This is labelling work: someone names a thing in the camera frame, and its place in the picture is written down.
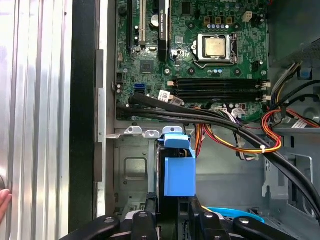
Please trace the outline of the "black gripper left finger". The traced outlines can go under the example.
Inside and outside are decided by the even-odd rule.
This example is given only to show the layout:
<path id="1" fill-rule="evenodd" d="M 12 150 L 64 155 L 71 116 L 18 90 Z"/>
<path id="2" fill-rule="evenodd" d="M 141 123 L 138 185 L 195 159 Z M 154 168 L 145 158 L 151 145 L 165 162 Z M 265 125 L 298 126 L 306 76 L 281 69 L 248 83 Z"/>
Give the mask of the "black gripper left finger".
<path id="1" fill-rule="evenodd" d="M 124 220 L 103 215 L 67 234 L 63 240 L 156 240 L 157 195 L 146 195 L 143 210 L 129 212 Z"/>

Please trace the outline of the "person's hand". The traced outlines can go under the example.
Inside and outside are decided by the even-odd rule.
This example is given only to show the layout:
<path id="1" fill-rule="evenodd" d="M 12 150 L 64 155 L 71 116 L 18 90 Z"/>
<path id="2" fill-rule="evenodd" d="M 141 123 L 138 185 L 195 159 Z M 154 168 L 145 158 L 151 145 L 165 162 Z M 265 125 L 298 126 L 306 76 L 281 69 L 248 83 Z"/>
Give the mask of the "person's hand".
<path id="1" fill-rule="evenodd" d="M 0 223 L 3 221 L 6 215 L 11 200 L 11 191 L 9 189 L 2 189 L 0 191 Z"/>

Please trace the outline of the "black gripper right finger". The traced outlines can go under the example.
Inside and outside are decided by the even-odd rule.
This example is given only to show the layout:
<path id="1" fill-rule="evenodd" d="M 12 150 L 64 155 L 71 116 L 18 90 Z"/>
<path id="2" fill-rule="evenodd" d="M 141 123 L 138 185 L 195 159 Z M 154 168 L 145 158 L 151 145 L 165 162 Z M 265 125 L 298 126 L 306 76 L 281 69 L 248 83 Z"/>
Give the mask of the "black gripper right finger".
<path id="1" fill-rule="evenodd" d="M 254 212 L 201 206 L 198 198 L 177 199 L 179 240 L 293 240 Z"/>

